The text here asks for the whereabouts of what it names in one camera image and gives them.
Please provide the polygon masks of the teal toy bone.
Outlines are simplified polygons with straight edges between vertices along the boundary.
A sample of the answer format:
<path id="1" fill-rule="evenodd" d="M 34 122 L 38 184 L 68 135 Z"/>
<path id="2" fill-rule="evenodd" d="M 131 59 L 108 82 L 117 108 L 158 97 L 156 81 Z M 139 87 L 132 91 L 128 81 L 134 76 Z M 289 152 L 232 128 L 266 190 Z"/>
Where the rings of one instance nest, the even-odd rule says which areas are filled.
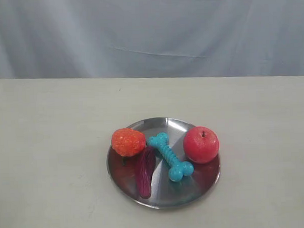
<path id="1" fill-rule="evenodd" d="M 173 182 L 179 182 L 184 176 L 191 176 L 194 166 L 188 161 L 180 161 L 174 151 L 169 146 L 169 136 L 165 132 L 160 132 L 156 136 L 148 139 L 147 144 L 157 149 L 168 163 L 170 169 L 168 177 Z"/>

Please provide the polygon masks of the orange textured fruit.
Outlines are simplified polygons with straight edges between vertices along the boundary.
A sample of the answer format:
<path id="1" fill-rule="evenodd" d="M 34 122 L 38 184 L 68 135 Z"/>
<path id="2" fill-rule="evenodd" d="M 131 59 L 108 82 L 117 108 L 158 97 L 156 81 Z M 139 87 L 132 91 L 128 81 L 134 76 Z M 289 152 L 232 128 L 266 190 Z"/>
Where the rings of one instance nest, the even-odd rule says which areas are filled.
<path id="1" fill-rule="evenodd" d="M 126 157 L 133 157 L 146 147 L 146 137 L 138 130 L 123 128 L 116 130 L 111 137 L 112 149 L 121 156 L 122 165 Z"/>

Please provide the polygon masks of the purple toy vegetable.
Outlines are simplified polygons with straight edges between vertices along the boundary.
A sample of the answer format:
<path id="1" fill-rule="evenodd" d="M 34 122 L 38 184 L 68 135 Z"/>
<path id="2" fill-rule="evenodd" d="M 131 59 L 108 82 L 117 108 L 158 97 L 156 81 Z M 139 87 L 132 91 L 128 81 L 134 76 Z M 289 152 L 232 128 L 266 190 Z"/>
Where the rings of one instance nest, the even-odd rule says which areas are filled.
<path id="1" fill-rule="evenodd" d="M 153 147 L 147 146 L 138 156 L 135 167 L 135 179 L 139 195 L 148 199 L 151 196 L 152 176 L 156 167 L 156 151 Z"/>

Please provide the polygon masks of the red apple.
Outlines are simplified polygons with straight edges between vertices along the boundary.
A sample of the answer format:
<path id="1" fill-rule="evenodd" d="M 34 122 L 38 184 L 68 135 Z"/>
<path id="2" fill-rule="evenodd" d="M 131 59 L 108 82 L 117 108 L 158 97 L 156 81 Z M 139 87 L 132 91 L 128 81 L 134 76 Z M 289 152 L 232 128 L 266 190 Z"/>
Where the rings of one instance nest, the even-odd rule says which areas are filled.
<path id="1" fill-rule="evenodd" d="M 194 127 L 187 131 L 183 149 L 188 159 L 198 164 L 212 161 L 219 152 L 219 139 L 207 127 Z"/>

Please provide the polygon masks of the round stainless steel plate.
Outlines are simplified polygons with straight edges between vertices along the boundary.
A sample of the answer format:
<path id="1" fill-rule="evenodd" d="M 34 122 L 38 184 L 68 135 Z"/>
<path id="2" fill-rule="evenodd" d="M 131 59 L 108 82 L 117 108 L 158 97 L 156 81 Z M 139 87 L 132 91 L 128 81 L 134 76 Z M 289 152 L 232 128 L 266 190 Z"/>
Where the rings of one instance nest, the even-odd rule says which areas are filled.
<path id="1" fill-rule="evenodd" d="M 131 129 L 142 132 L 146 138 L 165 132 L 169 136 L 169 144 L 180 160 L 185 160 L 183 139 L 186 131 L 193 124 L 174 118 L 147 118 L 129 125 Z M 194 164 L 194 172 L 183 177 L 180 182 L 168 178 L 168 163 L 159 152 L 156 152 L 156 165 L 151 180 L 151 194 L 147 199 L 138 193 L 135 179 L 137 157 L 122 159 L 112 148 L 107 155 L 107 171 L 112 182 L 128 198 L 143 206 L 154 209 L 180 208 L 195 202 L 211 191 L 220 177 L 220 158 L 216 156 L 206 164 Z"/>

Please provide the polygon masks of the white fabric backdrop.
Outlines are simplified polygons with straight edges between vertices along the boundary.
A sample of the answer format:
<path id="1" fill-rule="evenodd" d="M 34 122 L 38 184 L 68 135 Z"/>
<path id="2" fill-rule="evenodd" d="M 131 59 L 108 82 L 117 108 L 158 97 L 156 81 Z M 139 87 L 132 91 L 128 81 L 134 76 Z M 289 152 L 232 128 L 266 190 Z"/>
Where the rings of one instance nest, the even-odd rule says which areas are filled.
<path id="1" fill-rule="evenodd" d="M 304 76 L 304 0 L 0 0 L 0 78 Z"/>

